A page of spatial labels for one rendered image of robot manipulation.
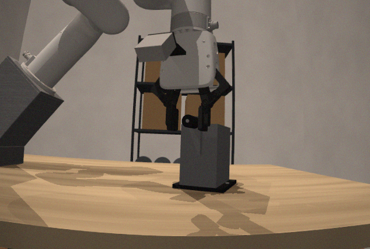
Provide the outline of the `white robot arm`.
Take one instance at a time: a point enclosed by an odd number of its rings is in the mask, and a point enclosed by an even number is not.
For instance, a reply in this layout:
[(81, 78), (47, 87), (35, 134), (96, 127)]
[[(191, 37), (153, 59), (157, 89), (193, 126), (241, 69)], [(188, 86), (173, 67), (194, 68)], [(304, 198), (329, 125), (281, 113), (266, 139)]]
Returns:
[[(60, 79), (93, 47), (103, 34), (119, 34), (128, 26), (130, 16), (121, 0), (63, 0), (74, 6), (78, 15), (37, 55), (23, 52), (25, 73), (51, 94)], [(134, 0), (143, 9), (171, 9), (170, 32), (147, 35), (136, 47), (139, 62), (165, 61), (169, 56), (186, 55), (176, 43), (172, 30), (194, 26), (219, 28), (211, 21), (211, 0)], [(172, 32), (171, 32), (172, 31)]]

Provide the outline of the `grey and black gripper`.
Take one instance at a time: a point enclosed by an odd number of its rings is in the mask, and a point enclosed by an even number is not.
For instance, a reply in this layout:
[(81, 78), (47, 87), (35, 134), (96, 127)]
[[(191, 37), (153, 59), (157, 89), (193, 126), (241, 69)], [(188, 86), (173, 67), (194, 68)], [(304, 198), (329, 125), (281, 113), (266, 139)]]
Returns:
[[(179, 95), (199, 93), (198, 130), (208, 131), (211, 108), (231, 88), (219, 71), (216, 38), (208, 30), (194, 26), (178, 27), (172, 31), (176, 43), (186, 51), (186, 55), (169, 56), (161, 61), (160, 78), (151, 87), (151, 92), (166, 107), (169, 131), (178, 130), (179, 110), (176, 104)], [(217, 86), (213, 86), (214, 80), (218, 81)], [(162, 88), (167, 89), (166, 94)]]

